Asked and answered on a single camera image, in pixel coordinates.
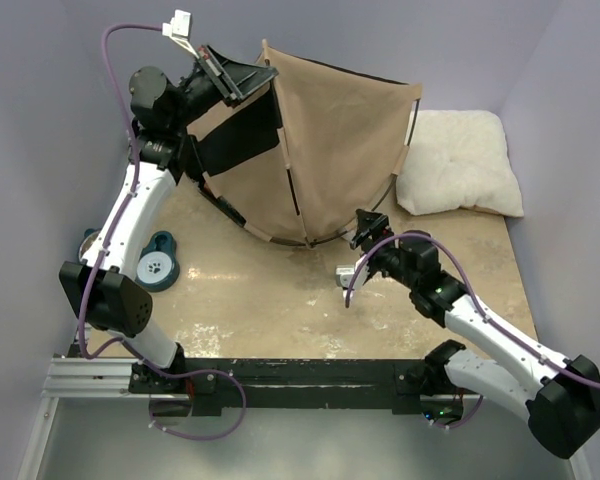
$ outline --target lavender wall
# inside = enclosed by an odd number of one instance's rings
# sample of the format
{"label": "lavender wall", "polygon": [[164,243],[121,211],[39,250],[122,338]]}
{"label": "lavender wall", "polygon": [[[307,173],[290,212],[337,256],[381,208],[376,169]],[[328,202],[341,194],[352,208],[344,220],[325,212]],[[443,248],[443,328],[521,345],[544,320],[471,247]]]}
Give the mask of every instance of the lavender wall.
{"label": "lavender wall", "polygon": [[[600,366],[600,0],[565,0],[502,110],[511,238],[541,339]],[[586,448],[600,479],[600,432]]]}
{"label": "lavender wall", "polygon": [[[343,67],[423,82],[426,108],[497,111],[560,0],[63,0],[96,62],[98,36],[112,22],[168,21],[175,8],[194,14],[194,42],[254,59],[271,46]],[[127,79],[146,63],[172,78],[187,59],[166,41],[119,36],[113,57]]]}
{"label": "lavender wall", "polygon": [[0,2],[0,480],[17,474],[49,358],[75,329],[58,269],[124,168],[103,92],[58,1]]}

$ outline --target pillow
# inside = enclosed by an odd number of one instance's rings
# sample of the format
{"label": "pillow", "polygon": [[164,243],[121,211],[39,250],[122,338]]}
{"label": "pillow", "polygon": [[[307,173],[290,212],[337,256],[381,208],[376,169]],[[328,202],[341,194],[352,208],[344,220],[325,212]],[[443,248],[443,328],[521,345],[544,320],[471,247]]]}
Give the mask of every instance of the pillow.
{"label": "pillow", "polygon": [[413,215],[462,207],[523,216],[502,122],[486,111],[420,111],[396,193]]}

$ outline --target white connector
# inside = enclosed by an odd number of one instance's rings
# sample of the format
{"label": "white connector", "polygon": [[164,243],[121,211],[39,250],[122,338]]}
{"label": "white connector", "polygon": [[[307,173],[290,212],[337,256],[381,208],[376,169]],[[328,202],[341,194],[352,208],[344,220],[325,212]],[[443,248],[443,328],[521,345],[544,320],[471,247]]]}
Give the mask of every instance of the white connector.
{"label": "white connector", "polygon": [[169,38],[183,37],[188,40],[191,35],[191,13],[176,10],[171,22],[162,24],[162,35]]}
{"label": "white connector", "polygon": [[170,23],[162,24],[162,35],[170,38],[179,47],[198,59],[198,52],[189,43],[191,36],[191,14],[184,10],[176,10]]}

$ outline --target paw print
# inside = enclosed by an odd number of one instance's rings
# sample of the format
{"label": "paw print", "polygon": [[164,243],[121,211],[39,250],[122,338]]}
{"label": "paw print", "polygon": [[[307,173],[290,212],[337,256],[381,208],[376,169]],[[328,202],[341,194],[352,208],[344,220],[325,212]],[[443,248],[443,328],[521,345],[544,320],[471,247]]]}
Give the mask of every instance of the paw print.
{"label": "paw print", "polygon": [[160,262],[151,262],[148,266],[147,266],[147,270],[149,270],[149,273],[159,273],[160,270],[162,270],[162,264]]}

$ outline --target wooden tabletop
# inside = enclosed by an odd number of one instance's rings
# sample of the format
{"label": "wooden tabletop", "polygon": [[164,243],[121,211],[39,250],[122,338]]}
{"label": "wooden tabletop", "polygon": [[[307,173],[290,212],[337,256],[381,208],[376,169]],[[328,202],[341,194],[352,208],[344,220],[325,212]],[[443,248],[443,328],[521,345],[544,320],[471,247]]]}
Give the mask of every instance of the wooden tabletop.
{"label": "wooden tabletop", "polygon": [[[440,240],[483,301],[536,337],[502,217],[467,210],[413,217],[395,195],[379,210],[395,232],[424,230]],[[312,250],[266,243],[232,223],[185,177],[156,221],[158,230],[175,237],[181,270],[171,288],[153,294],[153,316],[189,357],[421,358],[459,339],[418,314],[405,287],[379,276],[345,309],[334,269],[358,258],[347,242]],[[448,259],[442,264],[455,274]],[[90,349],[107,338],[94,331]],[[118,346],[104,355],[128,356]]]}

